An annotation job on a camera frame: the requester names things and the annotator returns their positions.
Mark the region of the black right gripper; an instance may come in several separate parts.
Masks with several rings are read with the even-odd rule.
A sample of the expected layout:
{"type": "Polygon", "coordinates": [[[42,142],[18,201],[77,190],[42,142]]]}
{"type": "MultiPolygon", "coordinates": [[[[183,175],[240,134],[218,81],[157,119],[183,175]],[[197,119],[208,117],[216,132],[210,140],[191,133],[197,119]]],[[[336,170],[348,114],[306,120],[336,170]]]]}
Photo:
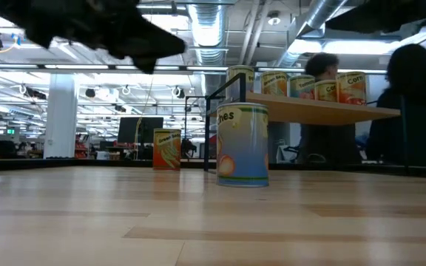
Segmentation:
{"type": "Polygon", "coordinates": [[[402,25],[423,20],[426,26],[426,0],[368,0],[366,3],[334,17],[325,23],[331,30],[357,33],[384,31],[390,12],[390,31],[397,31],[402,25]]]}

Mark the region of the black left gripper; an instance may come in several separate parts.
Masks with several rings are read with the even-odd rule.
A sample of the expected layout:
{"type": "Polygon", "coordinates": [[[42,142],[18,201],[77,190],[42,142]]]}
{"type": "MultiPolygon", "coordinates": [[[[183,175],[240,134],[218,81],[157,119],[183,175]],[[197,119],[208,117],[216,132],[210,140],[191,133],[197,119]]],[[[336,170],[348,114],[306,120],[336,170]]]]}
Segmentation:
{"type": "Polygon", "coordinates": [[[138,0],[0,0],[0,17],[24,29],[32,42],[48,48],[54,37],[132,57],[143,73],[157,60],[181,54],[185,42],[136,12],[138,0]]]}

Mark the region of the tomatoes can blue label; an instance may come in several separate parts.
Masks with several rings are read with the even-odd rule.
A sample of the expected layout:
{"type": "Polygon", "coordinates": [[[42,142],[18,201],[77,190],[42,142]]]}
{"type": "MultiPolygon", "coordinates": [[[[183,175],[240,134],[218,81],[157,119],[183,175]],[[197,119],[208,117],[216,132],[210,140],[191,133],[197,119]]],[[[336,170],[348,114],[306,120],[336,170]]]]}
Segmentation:
{"type": "Polygon", "coordinates": [[[315,99],[315,82],[312,75],[297,75],[288,79],[288,96],[292,98],[315,99]]]}

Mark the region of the black monitor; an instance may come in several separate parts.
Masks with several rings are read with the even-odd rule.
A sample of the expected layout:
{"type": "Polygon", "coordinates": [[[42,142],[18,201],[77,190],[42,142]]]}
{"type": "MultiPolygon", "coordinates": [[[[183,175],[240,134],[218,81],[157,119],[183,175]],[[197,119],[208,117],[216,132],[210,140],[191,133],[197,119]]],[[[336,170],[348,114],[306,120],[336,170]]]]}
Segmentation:
{"type": "Polygon", "coordinates": [[[135,144],[139,160],[152,160],[154,130],[162,128],[162,117],[122,117],[117,142],[135,144]]]}

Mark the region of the silver air duct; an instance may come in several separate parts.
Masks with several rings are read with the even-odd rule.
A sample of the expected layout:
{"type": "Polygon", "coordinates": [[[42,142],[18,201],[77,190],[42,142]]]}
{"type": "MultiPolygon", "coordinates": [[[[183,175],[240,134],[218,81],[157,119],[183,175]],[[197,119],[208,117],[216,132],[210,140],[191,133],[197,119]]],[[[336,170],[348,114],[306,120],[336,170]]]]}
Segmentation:
{"type": "Polygon", "coordinates": [[[331,19],[348,0],[312,0],[308,11],[293,18],[286,33],[287,46],[283,54],[274,64],[276,67],[291,67],[303,54],[294,44],[298,44],[299,37],[317,30],[322,35],[325,32],[325,23],[331,19]]]}
{"type": "Polygon", "coordinates": [[[190,4],[187,7],[192,20],[191,30],[197,64],[218,67],[225,64],[226,8],[216,4],[190,4]]]}

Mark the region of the wooden shelf black frame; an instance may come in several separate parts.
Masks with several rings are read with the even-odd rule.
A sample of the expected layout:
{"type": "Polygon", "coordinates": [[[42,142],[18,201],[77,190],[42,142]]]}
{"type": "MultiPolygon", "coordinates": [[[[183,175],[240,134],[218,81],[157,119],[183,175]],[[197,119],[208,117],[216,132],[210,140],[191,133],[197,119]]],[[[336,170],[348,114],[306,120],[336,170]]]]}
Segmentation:
{"type": "Polygon", "coordinates": [[[228,80],[216,91],[203,98],[206,101],[205,146],[203,155],[203,170],[209,170],[209,138],[211,101],[219,100],[219,94],[238,82],[240,87],[240,102],[258,103],[268,107],[268,119],[272,122],[301,123],[325,126],[341,126],[368,120],[379,120],[398,117],[398,109],[386,109],[372,106],[359,106],[346,103],[336,103],[321,100],[307,100],[284,96],[257,94],[246,90],[246,75],[239,73],[228,80]]]}

